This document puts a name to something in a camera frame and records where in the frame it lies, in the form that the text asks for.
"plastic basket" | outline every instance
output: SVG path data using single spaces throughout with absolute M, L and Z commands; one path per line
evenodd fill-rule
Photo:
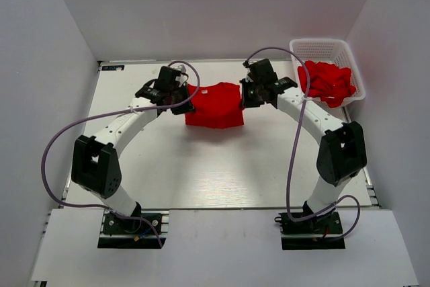
M 343 40 L 334 40 L 330 38 L 301 38 L 290 42 L 290 50 L 298 55 L 304 62 L 312 60 L 314 62 L 325 62 L 337 65 L 340 68 L 349 67 L 352 71 L 351 84 L 357 89 L 351 97 L 343 100 L 342 107 L 350 104 L 352 101 L 364 99 L 366 91 L 364 90 L 363 81 L 358 71 L 354 57 L 352 56 L 349 45 Z M 298 67 L 300 62 L 291 57 L 296 82 L 300 87 L 298 78 Z

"red cloth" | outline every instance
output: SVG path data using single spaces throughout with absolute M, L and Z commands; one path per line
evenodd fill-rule
M 189 84 L 188 90 L 192 94 L 196 87 Z M 185 114 L 185 123 L 188 125 L 217 129 L 243 125 L 238 85 L 221 82 L 210 87 L 200 87 L 191 102 L 196 110 Z
M 305 62 L 310 74 L 310 97 L 319 97 L 327 102 L 330 108 L 339 107 L 346 97 L 352 96 L 356 88 L 351 85 L 351 69 L 340 69 L 334 64 L 323 62 Z M 306 91 L 306 72 L 303 67 L 298 68 L 298 77 L 302 91 Z

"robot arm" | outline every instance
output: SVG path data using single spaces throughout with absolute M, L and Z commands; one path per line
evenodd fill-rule
M 184 68 L 162 67 L 159 77 L 146 83 L 132 99 L 130 109 L 175 104 L 189 97 Z M 194 110 L 191 102 L 172 108 L 173 114 Z M 80 136 L 75 141 L 71 179 L 96 195 L 106 206 L 124 216 L 140 216 L 141 207 L 121 186 L 119 157 L 128 143 L 161 110 L 133 111 L 118 116 L 111 124 L 91 137 Z
M 241 81 L 243 107 L 254 108 L 270 103 L 298 121 L 303 95 L 297 84 L 288 77 L 278 79 L 267 59 L 245 66 L 249 73 Z M 309 215 L 336 202 L 351 178 L 366 166 L 367 159 L 363 130 L 357 122 L 347 124 L 309 101 L 304 111 L 303 127 L 320 146 L 316 162 L 320 177 L 303 205 L 304 215 Z

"cable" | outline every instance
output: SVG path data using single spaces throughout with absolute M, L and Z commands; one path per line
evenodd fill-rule
M 325 213 L 328 210 L 332 210 L 333 208 L 336 207 L 336 205 L 338 205 L 338 203 L 340 203 L 342 200 L 344 200 L 346 198 L 352 198 L 355 201 L 355 203 L 357 204 L 357 217 L 355 218 L 355 221 L 354 221 L 352 227 L 346 233 L 340 235 L 339 237 L 331 238 L 331 240 L 333 241 L 333 240 L 337 240 L 337 239 L 341 239 L 343 237 L 346 237 L 357 226 L 358 220 L 360 218 L 360 213 L 361 213 L 360 203 L 355 196 L 344 195 L 344 196 L 340 197 L 336 202 L 326 206 L 322 210 L 319 210 L 319 211 L 312 213 L 310 215 L 307 215 L 307 216 L 303 216 L 301 218 L 294 218 L 292 213 L 291 213 L 290 192 L 291 192 L 291 180 L 292 180 L 292 173 L 293 173 L 293 165 L 294 165 L 294 159 L 296 158 L 298 139 L 300 136 L 300 131 L 302 129 L 302 125 L 303 125 L 303 117 L 304 117 L 304 111 L 306 109 L 306 101 L 307 101 L 306 99 L 308 98 L 309 89 L 310 89 L 310 74 L 309 74 L 308 68 L 306 67 L 304 62 L 300 59 L 300 57 L 298 57 L 296 54 L 294 54 L 291 50 L 286 50 L 285 48 L 282 48 L 282 47 L 269 46 L 269 47 L 260 48 L 259 50 L 256 50 L 253 54 L 251 54 L 246 59 L 245 63 L 248 63 L 249 60 L 251 60 L 253 58 L 253 56 L 255 56 L 256 54 L 258 54 L 264 50 L 282 50 L 284 52 L 287 52 L 288 54 L 294 56 L 300 62 L 300 64 L 303 66 L 303 68 L 306 72 L 306 82 L 307 82 L 306 91 L 304 92 L 304 100 L 302 103 L 302 108 L 300 109 L 300 115 L 299 115 L 299 119 L 298 119 L 296 136 L 294 137 L 294 144 L 293 144 L 293 149 L 292 149 L 292 153 L 291 153 L 290 166 L 288 167 L 287 189 L 286 189 L 286 204 L 287 204 L 288 218 L 292 222 L 303 222 L 303 221 L 309 220 L 311 218 L 314 218 L 315 216 L 318 216 L 322 213 Z
M 171 109 L 171 108 L 176 108 L 176 107 L 182 106 L 183 104 L 186 104 L 188 101 L 190 101 L 197 94 L 197 92 L 199 91 L 199 88 L 200 88 L 200 76 L 198 75 L 196 69 L 191 64 L 189 64 L 188 62 L 185 62 L 184 60 L 174 60 L 174 61 L 172 61 L 172 62 L 170 62 L 168 64 L 168 67 L 170 67 L 170 66 L 172 66 L 174 64 L 177 64 L 177 63 L 187 65 L 194 72 L 194 74 L 196 75 L 196 78 L 197 78 L 197 87 L 196 87 L 196 90 L 193 92 L 193 94 L 191 94 L 187 99 L 179 102 L 178 104 L 171 104 L 171 105 L 168 105 L 168 106 L 153 106 L 153 107 L 135 108 L 134 109 L 135 112 L 142 112 L 142 111 L 155 110 L 155 109 L 158 109 L 158 110 L 163 110 L 163 109 L 167 110 L 167 109 Z M 91 117 L 83 118 L 83 119 L 77 120 L 75 122 L 72 122 L 71 124 L 65 126 L 63 129 L 61 129 L 60 131 L 58 131 L 50 139 L 50 141 L 46 145 L 46 148 L 45 148 L 45 150 L 43 152 L 43 155 L 42 155 L 42 161 L 40 163 L 40 173 L 42 175 L 42 182 L 43 182 L 43 186 L 45 187 L 45 190 L 48 193 L 48 195 L 56 203 L 60 204 L 61 206 L 67 206 L 69 208 L 103 208 L 104 210 L 110 211 L 115 216 L 117 216 L 118 218 L 121 218 L 123 220 L 138 220 L 138 221 L 140 221 L 140 223 L 142 221 L 145 222 L 153 230 L 155 236 L 157 237 L 157 240 L 159 242 L 160 247 L 162 247 L 163 244 L 161 243 L 160 236 L 157 233 L 157 230 L 154 228 L 153 224 L 151 222 L 149 222 L 147 219 L 141 218 L 141 217 L 138 217 L 138 216 L 124 216 L 122 214 L 119 214 L 119 213 L 115 212 L 115 210 L 112 210 L 111 208 L 109 208 L 108 206 L 103 205 L 103 204 L 73 204 L 73 203 L 68 203 L 68 202 L 62 201 L 61 199 L 57 198 L 54 195 L 54 193 L 52 192 L 52 190 L 49 187 L 48 180 L 46 178 L 46 159 L 48 157 L 49 150 L 51 149 L 51 146 L 54 144 L 54 142 L 64 132 L 66 132 L 68 129 L 70 129 L 70 128 L 74 127 L 74 126 L 77 126 L 78 124 L 82 124 L 84 122 L 88 122 L 88 121 L 96 120 L 96 119 L 100 119 L 100 118 L 105 118 L 105 117 L 109 117 L 109 116 L 117 116 L 119 114 L 130 114 L 130 113 L 132 113 L 130 111 L 130 109 L 127 109 L 127 110 L 119 110 L 119 111 L 115 111 L 115 112 L 108 112 L 106 114 L 99 114 L 99 115 L 96 115 L 96 116 L 91 116 Z

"laundry basket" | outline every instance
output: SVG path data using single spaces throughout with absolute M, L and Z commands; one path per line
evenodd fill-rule
M 351 69 L 351 84 L 356 88 L 356 91 L 351 97 L 346 97 L 341 106 L 344 107 L 352 101 L 361 100 L 366 96 L 360 72 L 349 49 L 349 45 L 345 41 L 330 38 L 301 38 L 290 42 L 290 50 L 298 55 L 303 62 L 311 60 L 314 62 L 332 63 L 339 68 L 349 67 Z M 296 82 L 300 87 L 298 67 L 302 65 L 293 56 L 291 59 Z

